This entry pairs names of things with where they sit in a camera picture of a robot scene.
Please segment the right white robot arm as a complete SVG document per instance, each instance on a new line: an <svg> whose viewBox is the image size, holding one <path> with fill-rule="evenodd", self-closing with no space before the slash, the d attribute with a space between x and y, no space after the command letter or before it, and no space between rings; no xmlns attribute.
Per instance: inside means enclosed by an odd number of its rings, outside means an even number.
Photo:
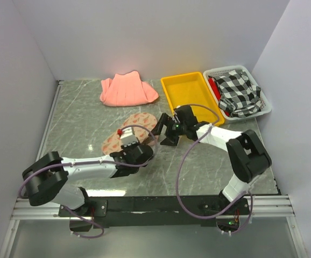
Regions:
<svg viewBox="0 0 311 258"><path fill-rule="evenodd" d="M160 135L163 127L166 131L161 145L176 146L184 135L194 142L209 144L228 153L233 175L221 191L223 198L219 201L219 208L225 214L238 208L240 195L272 165L271 157L255 131L231 131L208 121L198 121L190 105L177 107L172 117L163 113L152 134Z"/></svg>

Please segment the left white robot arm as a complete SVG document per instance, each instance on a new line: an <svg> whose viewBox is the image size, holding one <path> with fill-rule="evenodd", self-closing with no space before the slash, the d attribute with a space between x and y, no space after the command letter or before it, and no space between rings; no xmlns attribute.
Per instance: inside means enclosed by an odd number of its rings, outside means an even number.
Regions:
<svg viewBox="0 0 311 258"><path fill-rule="evenodd" d="M154 157L152 147L140 143L123 146L119 152L105 156L73 159L49 152L22 173L23 184L31 206L49 202L64 205L78 216L85 216L91 203L83 187L72 182L90 178L127 177L138 172Z"/></svg>

